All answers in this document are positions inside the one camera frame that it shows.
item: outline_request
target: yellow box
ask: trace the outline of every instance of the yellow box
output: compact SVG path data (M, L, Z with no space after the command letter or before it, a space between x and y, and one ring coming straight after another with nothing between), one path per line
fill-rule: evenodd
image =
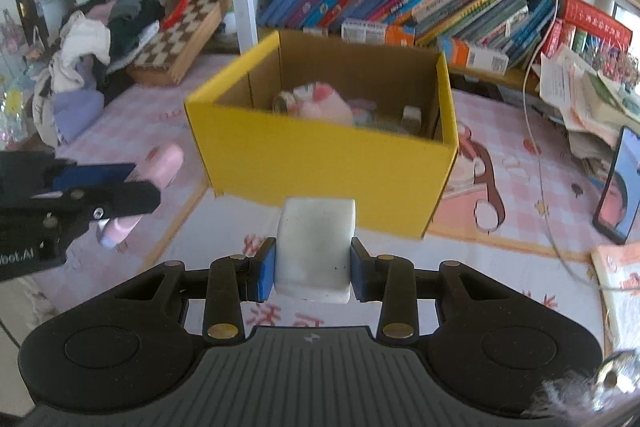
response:
M272 114L273 98L310 82L365 98L400 121L420 107L420 137ZM458 153L444 55L273 32L185 103L212 187L282 206L289 196L353 198L358 226L422 237Z

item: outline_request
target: phone screen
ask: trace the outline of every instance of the phone screen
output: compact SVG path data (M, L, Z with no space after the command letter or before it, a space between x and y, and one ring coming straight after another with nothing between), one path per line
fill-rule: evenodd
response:
M640 136L623 127L593 225L614 243L626 242L640 203Z

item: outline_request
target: gray ribbed plate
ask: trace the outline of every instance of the gray ribbed plate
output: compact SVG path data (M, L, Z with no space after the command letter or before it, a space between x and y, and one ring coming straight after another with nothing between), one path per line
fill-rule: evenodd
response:
M37 407L28 427L552 427L551 419L479 412L431 379L409 349L369 328L257 328L235 347L209 349L191 377L139 409L103 416Z

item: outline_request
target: white cable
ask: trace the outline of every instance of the white cable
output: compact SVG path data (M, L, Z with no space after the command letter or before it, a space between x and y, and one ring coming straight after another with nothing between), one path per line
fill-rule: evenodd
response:
M556 16L558 15L558 4L559 4L559 0L556 0L556 5L554 7L554 16L552 18L552 21L556 20ZM538 45L538 47L536 48L536 51L533 53L533 56L531 57L531 60L529 61L529 65L527 66L527 70L525 71L524 74L524 82L522 83L522 107L524 108L524 120L527 124L527 132L529 133L529 139L531 141L531 144L533 145L533 150L534 151L538 151L538 146L536 144L536 140L533 138L533 133L531 132L531 126L529 125L529 115L527 114L527 91L526 91L526 87L527 87L527 80L529 78L529 74L531 73L531 67L533 66L533 62L536 60L536 57L538 56L538 54L540 53L540 51L542 50L542 46L545 45L546 40L549 37L549 34L551 33L553 29L553 22L549 25L549 28L546 30L546 34L544 36L544 38L540 41L540 44ZM549 217L548 217L548 213L546 211L547 206L546 206L546 201L545 201L545 187L543 185L542 182L542 160L540 159L540 154L536 154L536 157L538 158L538 173L540 174L540 198L542 200L542 205L543 205L543 210L544 210L544 217L545 217L545 226L546 226L546 235L548 236L549 242L551 243L551 247L554 249L554 252L556 253L556 255L558 256L558 259L560 260L560 263L562 264L562 267L564 267L565 270L567 270L567 272L569 273L569 275L572 277L572 279L576 280L577 282L590 286L592 288L596 288L598 290L603 290L603 291L609 291L609 292L620 292L620 293L627 293L627 292L637 292L638 288L618 288L618 287L614 287L614 286L605 286L599 283L594 283L591 282L590 280L584 279L582 277L580 277L569 265L569 263L562 257L562 254L560 253L560 250L558 248L558 245L556 245L556 242L554 240L554 236L551 233L551 225L549 224Z

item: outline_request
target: white block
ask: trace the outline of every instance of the white block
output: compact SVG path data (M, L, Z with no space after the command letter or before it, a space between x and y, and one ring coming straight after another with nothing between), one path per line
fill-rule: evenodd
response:
M296 299L349 302L354 200L289 198L276 239L276 292Z

